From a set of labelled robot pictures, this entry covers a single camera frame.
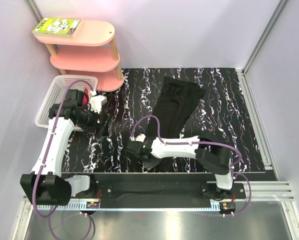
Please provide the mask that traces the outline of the black printed t shirt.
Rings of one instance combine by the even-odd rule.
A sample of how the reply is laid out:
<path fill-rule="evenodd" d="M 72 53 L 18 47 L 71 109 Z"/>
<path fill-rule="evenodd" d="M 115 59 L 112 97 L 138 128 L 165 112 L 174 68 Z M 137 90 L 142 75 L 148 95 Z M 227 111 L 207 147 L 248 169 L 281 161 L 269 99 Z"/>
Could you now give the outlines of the black printed t shirt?
<path fill-rule="evenodd" d="M 197 108 L 206 90 L 195 82 L 164 77 L 160 96 L 152 112 L 160 122 L 160 136 L 178 139 L 188 118 Z"/>

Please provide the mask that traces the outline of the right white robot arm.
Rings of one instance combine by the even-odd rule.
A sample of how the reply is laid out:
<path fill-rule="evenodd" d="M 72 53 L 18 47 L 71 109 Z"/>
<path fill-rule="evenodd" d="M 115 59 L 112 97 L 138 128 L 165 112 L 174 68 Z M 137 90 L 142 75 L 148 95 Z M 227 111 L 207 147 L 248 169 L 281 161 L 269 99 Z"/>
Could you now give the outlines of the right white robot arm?
<path fill-rule="evenodd" d="M 216 192 L 228 198 L 235 191 L 231 167 L 231 154 L 236 149 L 225 143 L 215 142 L 202 135 L 189 138 L 146 137 L 144 134 L 128 141 L 126 155 L 142 162 L 147 170 L 157 167 L 163 159 L 189 158 L 198 161 L 214 174 Z"/>

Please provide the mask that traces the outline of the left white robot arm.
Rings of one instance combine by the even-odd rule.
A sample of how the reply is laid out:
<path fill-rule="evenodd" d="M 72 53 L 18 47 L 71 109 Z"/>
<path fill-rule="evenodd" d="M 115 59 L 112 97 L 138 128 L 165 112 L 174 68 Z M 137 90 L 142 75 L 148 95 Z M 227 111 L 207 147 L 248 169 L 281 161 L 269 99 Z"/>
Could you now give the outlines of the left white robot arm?
<path fill-rule="evenodd" d="M 97 194 L 97 185 L 88 175 L 62 178 L 62 162 L 70 135 L 75 127 L 98 137 L 105 135 L 109 116 L 101 116 L 107 97 L 87 95 L 84 91 L 70 89 L 60 103 L 48 112 L 48 131 L 38 157 L 29 174 L 23 174 L 20 185 L 33 205 L 65 206 L 71 197 L 82 193 L 86 198 Z"/>

